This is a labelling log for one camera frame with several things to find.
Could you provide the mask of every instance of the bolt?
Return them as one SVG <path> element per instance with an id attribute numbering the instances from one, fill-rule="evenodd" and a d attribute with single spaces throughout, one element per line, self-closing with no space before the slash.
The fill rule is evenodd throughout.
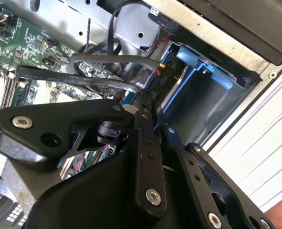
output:
<path id="1" fill-rule="evenodd" d="M 209 221 L 211 222 L 211 224 L 216 229 L 220 229 L 221 228 L 221 221 L 220 221 L 220 219 L 212 212 L 209 213 Z"/>
<path id="2" fill-rule="evenodd" d="M 269 79 L 275 79 L 277 77 L 277 73 L 276 72 L 271 72 L 271 73 L 269 73 L 269 76 L 268 76 L 268 78 Z"/>
<path id="3" fill-rule="evenodd" d="M 271 229 L 271 227 L 269 226 L 269 224 L 265 220 L 261 219 L 261 223 L 264 225 L 264 227 L 266 229 Z"/>
<path id="4" fill-rule="evenodd" d="M 13 118 L 12 124 L 19 129 L 29 129 L 33 125 L 32 120 L 24 116 Z"/>
<path id="5" fill-rule="evenodd" d="M 169 127 L 168 130 L 169 130 L 172 134 L 174 134 L 174 133 L 176 132 L 175 129 L 172 128 L 172 127 Z"/>
<path id="6" fill-rule="evenodd" d="M 117 111 L 121 111 L 122 110 L 119 105 L 113 105 L 112 107 L 113 107 L 113 109 L 115 109 Z"/>
<path id="7" fill-rule="evenodd" d="M 201 149 L 199 148 L 199 146 L 194 146 L 194 149 L 195 149 L 198 153 L 201 153 Z"/>
<path id="8" fill-rule="evenodd" d="M 154 189 L 147 189 L 145 192 L 146 199 L 149 203 L 155 206 L 159 206 L 161 204 L 161 196 Z"/>
<path id="9" fill-rule="evenodd" d="M 150 160 L 154 160 L 155 159 L 155 156 L 153 156 L 152 154 L 148 154 L 148 157 Z"/>

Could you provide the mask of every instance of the green circuit board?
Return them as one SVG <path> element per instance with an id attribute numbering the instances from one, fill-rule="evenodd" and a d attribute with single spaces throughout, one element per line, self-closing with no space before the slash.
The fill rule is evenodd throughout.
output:
<path id="1" fill-rule="evenodd" d="M 1 8 L 0 21 L 2 21 L 0 22 L 0 68 L 14 71 L 17 65 L 21 64 L 55 72 L 68 72 L 68 65 L 59 63 L 51 55 L 44 43 L 51 40 L 55 43 L 50 48 L 62 62 L 67 62 L 76 53 L 75 50 L 54 40 L 44 31 L 19 18 L 7 9 Z M 82 63 L 79 67 L 87 76 L 101 78 L 115 77 L 103 66 Z M 63 102 L 64 95 L 70 97 L 72 100 L 100 98 L 100 96 L 89 91 L 78 90 L 70 85 L 64 86 L 63 83 L 50 84 L 30 81 L 26 89 L 29 95 L 25 104 Z M 12 105 L 15 105 L 15 101 L 24 91 L 20 87 L 15 90 Z M 36 99 L 38 92 L 41 97 L 43 94 L 48 94 L 50 98 L 39 101 Z"/>
<path id="2" fill-rule="evenodd" d="M 12 71 L 18 64 L 23 64 L 66 72 L 67 66 L 53 61 L 44 45 L 44 42 L 51 37 L 6 9 L 0 13 L 0 20 L 4 18 L 7 20 L 0 23 L 0 66 L 2 68 Z M 75 53 L 61 43 L 52 49 L 62 61 L 66 61 Z M 45 64 L 42 61 L 44 58 L 51 60 L 51 63 Z"/>

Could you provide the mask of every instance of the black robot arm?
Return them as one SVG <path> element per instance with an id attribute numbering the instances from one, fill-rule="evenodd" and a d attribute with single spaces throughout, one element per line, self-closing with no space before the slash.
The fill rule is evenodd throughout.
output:
<path id="1" fill-rule="evenodd" d="M 108 99 L 0 110 L 0 177 L 25 229 L 274 228 L 199 145 L 182 145 L 151 96 L 134 114 Z M 105 144 L 115 155 L 61 181 L 62 160 Z"/>

